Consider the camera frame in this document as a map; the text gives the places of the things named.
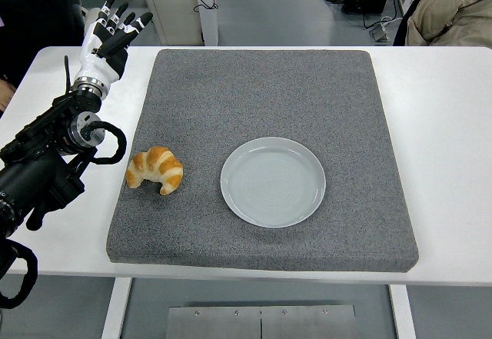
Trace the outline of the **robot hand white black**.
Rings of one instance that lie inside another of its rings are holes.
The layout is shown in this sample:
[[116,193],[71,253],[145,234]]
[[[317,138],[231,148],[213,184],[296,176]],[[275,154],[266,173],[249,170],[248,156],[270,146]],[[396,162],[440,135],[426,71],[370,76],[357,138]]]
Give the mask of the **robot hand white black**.
[[106,0],[97,18],[88,26],[79,55],[81,70],[76,75],[78,80],[98,80],[106,88],[122,77],[129,45],[153,19],[151,12],[139,17],[132,12],[123,18],[128,4],[123,3],[113,12],[114,2]]

